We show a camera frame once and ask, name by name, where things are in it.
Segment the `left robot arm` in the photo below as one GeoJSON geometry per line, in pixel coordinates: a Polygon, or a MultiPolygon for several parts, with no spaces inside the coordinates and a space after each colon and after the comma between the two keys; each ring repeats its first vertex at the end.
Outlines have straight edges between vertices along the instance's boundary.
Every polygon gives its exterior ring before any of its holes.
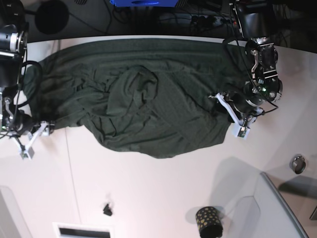
{"type": "Polygon", "coordinates": [[[277,22],[272,3],[267,0],[231,0],[229,19],[233,36],[225,39],[222,47],[243,82],[240,86],[226,83],[215,98],[231,121],[247,130],[258,117],[267,114],[261,108],[263,103],[276,110],[275,103],[282,97],[283,84],[276,69],[278,52],[271,39],[277,33],[277,22]],[[229,43],[238,42],[238,33],[246,40],[244,51],[239,53],[244,69],[228,49],[229,43]]]}

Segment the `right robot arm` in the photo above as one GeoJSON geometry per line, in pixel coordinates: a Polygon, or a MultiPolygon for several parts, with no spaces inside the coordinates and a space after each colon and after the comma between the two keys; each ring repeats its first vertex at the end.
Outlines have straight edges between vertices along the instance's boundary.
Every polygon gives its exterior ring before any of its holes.
{"type": "Polygon", "coordinates": [[[19,103],[28,65],[38,70],[36,80],[43,76],[41,65],[27,59],[29,24],[19,0],[0,2],[0,137],[13,138],[23,159],[32,159],[32,144],[40,135],[50,135],[54,123],[36,121],[21,109],[30,103],[39,90],[19,103]]]}

